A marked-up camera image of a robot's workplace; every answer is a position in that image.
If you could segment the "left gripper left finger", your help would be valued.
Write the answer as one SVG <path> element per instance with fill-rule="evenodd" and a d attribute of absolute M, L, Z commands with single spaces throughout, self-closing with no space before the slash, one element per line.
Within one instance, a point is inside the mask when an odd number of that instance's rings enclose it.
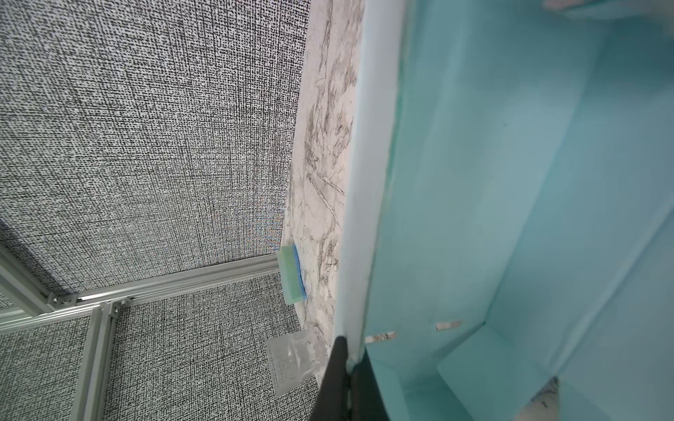
<path fill-rule="evenodd" d="M 343 336 L 337 337 L 319 389 L 319 395 L 310 415 L 310 421 L 342 421 L 349 418 L 348 356 L 347 339 Z"/>

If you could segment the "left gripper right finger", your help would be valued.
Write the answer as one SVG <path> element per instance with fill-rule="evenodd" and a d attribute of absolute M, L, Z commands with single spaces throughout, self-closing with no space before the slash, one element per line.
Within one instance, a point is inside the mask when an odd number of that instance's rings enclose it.
<path fill-rule="evenodd" d="M 364 352 L 350 376 L 351 410 L 354 421 L 389 421 L 370 357 Z"/>

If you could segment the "light blue paper box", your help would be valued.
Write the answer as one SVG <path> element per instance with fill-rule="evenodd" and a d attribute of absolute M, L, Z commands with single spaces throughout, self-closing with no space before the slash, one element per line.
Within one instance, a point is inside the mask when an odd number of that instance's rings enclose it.
<path fill-rule="evenodd" d="M 672 419 L 672 2 L 370 1 L 352 147 L 348 420 Z"/>

